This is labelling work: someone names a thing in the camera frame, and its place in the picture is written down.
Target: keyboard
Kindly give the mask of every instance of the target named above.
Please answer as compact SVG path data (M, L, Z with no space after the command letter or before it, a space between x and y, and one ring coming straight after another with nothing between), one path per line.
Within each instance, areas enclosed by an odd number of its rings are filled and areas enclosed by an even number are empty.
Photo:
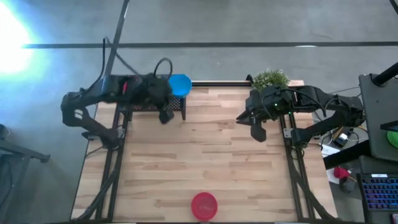
M358 174L364 208L398 211L398 174Z

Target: concrete floor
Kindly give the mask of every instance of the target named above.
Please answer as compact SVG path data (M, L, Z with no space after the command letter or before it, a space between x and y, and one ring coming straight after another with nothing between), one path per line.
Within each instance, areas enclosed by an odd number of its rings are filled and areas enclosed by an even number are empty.
M28 30L32 43L99 43L105 35L113 38L123 1L4 3ZM397 20L388 0L139 0L129 5L121 42L394 41ZM87 145L80 136L82 129L62 124L60 102L66 92L95 80L101 70L101 49L30 52L25 69L0 72L0 123L12 129L10 141L52 157L46 164L30 163L10 222L60 222L69 219ZM330 92L357 86L359 74L378 73L396 63L398 48L120 49L119 53L142 73L169 57L175 73L186 73L193 80L242 80L248 73L283 69L290 79ZM128 74L119 62L113 73ZM359 90L344 94L354 96ZM350 200L353 209L347 212L345 195L335 190L333 195L340 217L361 219L358 199Z

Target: green plant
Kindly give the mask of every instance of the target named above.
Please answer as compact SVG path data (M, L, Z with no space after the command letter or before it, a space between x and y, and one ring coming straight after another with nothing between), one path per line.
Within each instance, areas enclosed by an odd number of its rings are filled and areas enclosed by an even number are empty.
M261 72L254 78L253 87L261 91L263 88L270 85L280 85L282 88L287 88L289 79L282 70L269 70Z

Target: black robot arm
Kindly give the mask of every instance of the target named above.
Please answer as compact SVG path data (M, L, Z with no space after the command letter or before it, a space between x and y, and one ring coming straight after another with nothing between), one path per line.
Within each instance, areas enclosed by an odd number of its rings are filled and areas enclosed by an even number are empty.
M311 113L318 109L336 111L330 118L324 119L308 128L295 128L291 131L294 146L308 143L312 136L324 134L340 126L357 127L364 121L362 102L358 97L327 94L314 86L293 86L281 88L273 85L261 92L252 90L246 100L246 110L237 117L237 123L251 126L251 135L262 142L266 140L266 130L261 122L276 120L279 116L293 112Z
M69 92L61 104L62 121L67 126L82 127L90 134L98 136L105 147L119 146L118 130L104 127L88 114L87 106L99 102L120 105L155 105L159 110L162 124L169 122L174 114L166 107L172 97L168 80L153 74L119 76L107 75L92 84L88 89Z

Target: wooden table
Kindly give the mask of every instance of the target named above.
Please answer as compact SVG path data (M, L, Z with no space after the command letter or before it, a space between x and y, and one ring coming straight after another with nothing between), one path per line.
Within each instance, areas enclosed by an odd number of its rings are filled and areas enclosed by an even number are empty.
M235 123L249 91L248 87L194 88L187 97L187 120L182 121L177 112L166 125L159 122L158 113L134 113L114 222L197 222L190 202L199 192L210 192L218 201L213 222L296 221L279 122L263 124L267 129L263 143L250 137L249 126ZM114 109L115 105L100 103L95 119L111 127ZM295 118L298 127L312 124L309 113ZM99 141L90 142L88 152L99 146ZM106 151L100 150L85 160L72 217L82 214L98 193L105 157ZM336 216L319 147L306 148L304 161L312 192Z

